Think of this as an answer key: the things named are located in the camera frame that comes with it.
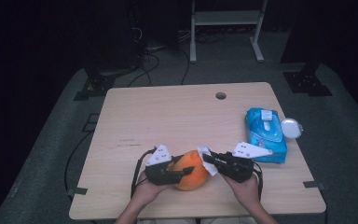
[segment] dark background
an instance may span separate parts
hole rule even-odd
[[[112,11],[127,10],[130,20],[135,19],[115,18],[114,29],[123,23],[136,23],[145,28],[146,37],[175,45],[175,30],[189,28],[190,1],[127,3],[130,10],[116,7]],[[197,7],[252,9],[258,3],[198,0]],[[0,204],[66,83],[82,68],[76,57],[79,49],[90,50],[95,43],[103,43],[99,41],[105,35],[103,30],[94,30],[95,13],[90,1],[85,0],[75,4],[0,0]],[[339,74],[358,102],[358,1],[270,0],[263,30],[276,32],[289,28],[292,33],[282,63],[305,62],[316,54]],[[130,27],[128,31],[113,35],[116,41],[111,43],[116,45],[105,52],[111,62],[125,66],[134,63],[131,58],[139,52],[134,51],[128,39],[120,40],[122,35],[131,36]]]

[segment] white tag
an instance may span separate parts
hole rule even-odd
[[[205,169],[209,172],[209,174],[211,174],[211,176],[216,175],[218,173],[217,168],[213,164],[204,161],[202,158],[202,154],[207,154],[211,156],[211,152],[209,151],[209,149],[207,147],[197,147],[197,150],[202,159],[202,165],[205,167]]]
[[[166,161],[170,161],[171,159],[172,156],[168,151],[167,147],[161,144],[146,162],[146,166],[160,164]]]
[[[239,142],[237,146],[234,148],[232,155],[235,157],[251,159],[261,156],[272,155],[272,153],[273,152],[271,150],[262,147],[257,147],[249,143]]]

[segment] person's left hand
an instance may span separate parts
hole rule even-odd
[[[170,185],[157,186],[147,180],[145,171],[142,171],[138,177],[138,182],[133,193],[132,200],[142,205],[147,205],[153,202],[157,196]]]

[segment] wooden table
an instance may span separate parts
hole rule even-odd
[[[225,94],[226,99],[216,98]],[[130,200],[137,160],[163,143],[173,156],[199,146],[232,151],[246,141],[244,118],[254,106],[282,109],[268,83],[235,83],[112,89],[107,95],[76,194],[72,219],[117,218]],[[287,139],[285,164],[262,163],[262,204],[271,214],[316,214],[325,210],[296,140]],[[216,175],[193,191],[163,191],[139,218],[246,216],[231,189]]]

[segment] table hole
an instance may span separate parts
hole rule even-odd
[[[218,92],[215,96],[216,96],[216,98],[219,99],[219,100],[224,100],[224,99],[226,99],[226,97],[227,97],[226,94],[223,93],[223,92],[221,92],[221,91]]]

